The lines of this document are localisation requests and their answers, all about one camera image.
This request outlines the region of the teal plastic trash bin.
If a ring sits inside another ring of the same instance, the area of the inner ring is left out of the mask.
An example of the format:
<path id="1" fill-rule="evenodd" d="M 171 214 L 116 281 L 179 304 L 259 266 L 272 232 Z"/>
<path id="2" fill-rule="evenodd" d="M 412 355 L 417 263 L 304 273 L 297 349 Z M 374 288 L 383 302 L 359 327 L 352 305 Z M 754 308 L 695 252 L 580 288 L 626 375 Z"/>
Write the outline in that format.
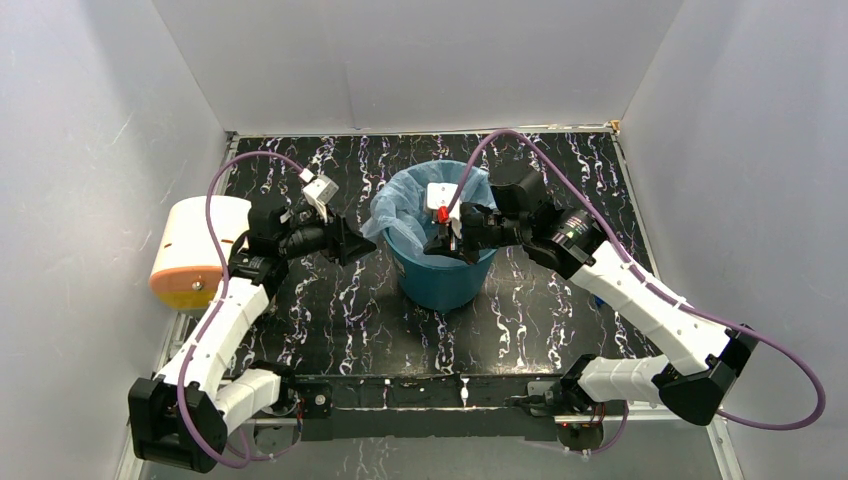
<path id="1" fill-rule="evenodd" d="M 433 236 L 437 224 L 432 221 Z M 404 293 L 416 304 L 440 313 L 467 304 L 480 292 L 496 250 L 482 250 L 480 259 L 467 264 L 453 258 L 425 255 L 411 256 L 400 251 L 389 235 L 382 234 L 390 249 L 399 283 Z"/>

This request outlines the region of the light blue plastic bag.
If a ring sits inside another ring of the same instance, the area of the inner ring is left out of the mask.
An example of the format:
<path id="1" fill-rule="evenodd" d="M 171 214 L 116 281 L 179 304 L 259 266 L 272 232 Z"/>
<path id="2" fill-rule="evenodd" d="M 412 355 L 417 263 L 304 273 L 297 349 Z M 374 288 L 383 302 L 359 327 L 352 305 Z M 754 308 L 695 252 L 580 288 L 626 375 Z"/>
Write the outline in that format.
<path id="1" fill-rule="evenodd" d="M 362 226 L 362 235 L 374 241 L 387 234 L 400 251 L 422 256 L 424 245 L 433 236 L 431 215 L 425 211 L 427 186 L 456 184 L 465 167 L 455 160 L 435 160 L 399 171 L 371 200 L 370 218 Z"/>

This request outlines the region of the cream orange round container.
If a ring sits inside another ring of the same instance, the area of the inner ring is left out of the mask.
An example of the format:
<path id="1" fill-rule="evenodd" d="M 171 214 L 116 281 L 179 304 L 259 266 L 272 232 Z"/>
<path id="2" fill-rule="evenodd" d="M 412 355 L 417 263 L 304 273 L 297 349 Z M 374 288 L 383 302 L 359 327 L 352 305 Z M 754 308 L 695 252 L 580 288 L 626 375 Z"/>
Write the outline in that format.
<path id="1" fill-rule="evenodd" d="M 222 279 L 217 251 L 228 257 L 234 242 L 248 229 L 250 201 L 212 196 L 209 213 L 214 236 L 208 231 L 205 206 L 204 196 L 173 205 L 157 250 L 149 287 L 173 310 L 203 311 L 208 307 Z"/>

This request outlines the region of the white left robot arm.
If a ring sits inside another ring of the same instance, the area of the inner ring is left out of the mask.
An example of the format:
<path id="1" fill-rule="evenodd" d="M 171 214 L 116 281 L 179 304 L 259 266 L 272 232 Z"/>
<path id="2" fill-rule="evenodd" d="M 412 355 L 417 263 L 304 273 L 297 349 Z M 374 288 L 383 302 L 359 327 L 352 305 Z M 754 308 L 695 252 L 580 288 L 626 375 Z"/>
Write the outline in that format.
<path id="1" fill-rule="evenodd" d="M 318 253 L 346 266 L 374 248 L 322 207 L 261 210 L 220 195 L 175 205 L 149 285 L 164 303 L 202 317 L 173 357 L 129 390 L 135 456 L 206 473 L 224 463 L 229 437 L 256 413 L 286 416 L 300 406 L 302 391 L 287 367 L 260 361 L 226 381 L 230 362 L 292 260 Z"/>

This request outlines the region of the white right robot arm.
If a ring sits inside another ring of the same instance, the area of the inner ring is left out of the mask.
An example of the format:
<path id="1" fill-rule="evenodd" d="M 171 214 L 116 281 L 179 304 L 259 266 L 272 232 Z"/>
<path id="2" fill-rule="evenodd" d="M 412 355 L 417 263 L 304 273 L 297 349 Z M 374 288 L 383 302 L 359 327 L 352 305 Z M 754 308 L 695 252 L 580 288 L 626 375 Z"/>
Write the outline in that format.
<path id="1" fill-rule="evenodd" d="M 438 229 L 425 254 L 472 264 L 483 250 L 519 246 L 535 263 L 609 305 L 661 351 L 620 360 L 583 355 L 557 385 L 529 394 L 520 405 L 587 414 L 608 401 L 640 401 L 662 404 L 694 425 L 711 422 L 756 339 L 698 319 L 685 312 L 683 300 L 664 301 L 667 288 L 638 263 L 621 259 L 589 212 L 557 207 L 532 168 L 516 183 L 491 186 L 494 207 L 450 206 L 458 191 L 452 183 L 427 185 L 424 209 Z"/>

